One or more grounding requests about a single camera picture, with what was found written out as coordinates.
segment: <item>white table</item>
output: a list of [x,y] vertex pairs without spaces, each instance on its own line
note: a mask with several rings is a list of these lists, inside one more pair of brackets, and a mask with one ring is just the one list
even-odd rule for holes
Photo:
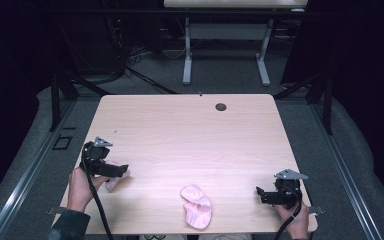
[[[258,9],[294,9],[305,8],[307,0],[165,0],[168,8],[258,8]],[[273,21],[267,24],[203,24],[185,21],[185,67],[183,84],[191,83],[192,52],[191,39],[237,39],[262,40],[260,52],[255,55],[261,82],[270,86],[269,76],[264,64],[267,46],[272,32]]]

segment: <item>metal bracket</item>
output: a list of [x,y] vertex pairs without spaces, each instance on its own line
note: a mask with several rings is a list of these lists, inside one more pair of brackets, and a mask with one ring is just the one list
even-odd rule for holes
[[285,169],[281,172],[276,173],[274,176],[276,178],[285,179],[285,180],[308,179],[308,176],[295,172],[291,169]]
[[323,207],[317,207],[317,206],[311,206],[308,208],[308,210],[309,210],[309,215],[314,215],[314,216],[318,216],[319,214],[326,212]]
[[46,211],[47,214],[56,216],[57,214],[62,214],[66,210],[65,207],[49,207],[48,211]]
[[93,146],[95,146],[95,147],[112,147],[113,144],[105,141],[103,138],[98,136],[95,138],[95,142],[93,143]]

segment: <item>pink towel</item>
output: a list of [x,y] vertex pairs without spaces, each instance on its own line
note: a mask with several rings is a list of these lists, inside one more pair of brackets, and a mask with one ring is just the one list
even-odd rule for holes
[[186,186],[180,192],[189,202],[183,205],[186,210],[186,222],[194,228],[203,229],[211,220],[211,204],[204,192],[196,186]]

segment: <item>gray carpet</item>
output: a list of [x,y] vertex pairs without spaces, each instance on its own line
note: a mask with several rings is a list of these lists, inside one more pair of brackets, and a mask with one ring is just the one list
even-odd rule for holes
[[[258,52],[259,44],[255,42],[200,43],[193,52],[195,62],[190,86],[182,84],[183,56],[173,59],[165,55],[145,54],[133,68],[180,93],[275,94],[282,90],[279,82],[290,47],[291,44],[286,41],[271,41],[266,58],[272,82],[270,87],[261,85],[254,60],[254,53]],[[49,206],[59,205],[67,185],[68,174],[74,168],[83,143],[89,141],[85,136],[99,104],[95,93],[85,87],[77,87],[81,97],[59,133],[63,137],[72,137],[71,143],[66,150],[51,150],[45,156],[46,161],[40,174],[9,225],[4,239],[46,239],[53,217],[45,212]],[[129,74],[100,87],[115,94],[160,94],[150,85]],[[318,127],[319,119],[314,115],[312,106],[303,100],[304,94],[305,90],[301,90],[290,99],[277,101],[277,106],[300,171],[309,176],[305,184],[312,203],[323,206],[326,210],[325,214],[317,217],[319,227],[313,239],[367,239],[338,177],[323,129]],[[49,89],[40,93],[38,98],[41,105],[35,122],[0,186],[0,211],[48,135],[47,131],[51,126]],[[336,101],[332,112],[332,130],[384,239],[383,186],[373,175],[372,157],[367,143],[346,111]],[[259,234],[255,239],[266,240],[273,237],[273,234]],[[93,235],[87,239],[106,237]]]

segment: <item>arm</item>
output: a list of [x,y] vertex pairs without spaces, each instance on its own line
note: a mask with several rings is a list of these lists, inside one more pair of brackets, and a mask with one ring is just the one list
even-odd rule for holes
[[[96,190],[109,179],[103,176],[91,178]],[[84,211],[92,198],[85,172],[81,168],[74,169],[69,178],[67,210],[52,226],[49,239],[84,239],[90,220]]]
[[[286,209],[281,205],[275,205],[274,207],[276,208],[283,222],[290,218],[297,208],[297,206],[295,206],[291,209]],[[286,230],[292,239],[307,239],[309,224],[308,214],[308,207],[302,202],[301,211],[299,212],[298,216],[286,227]]]

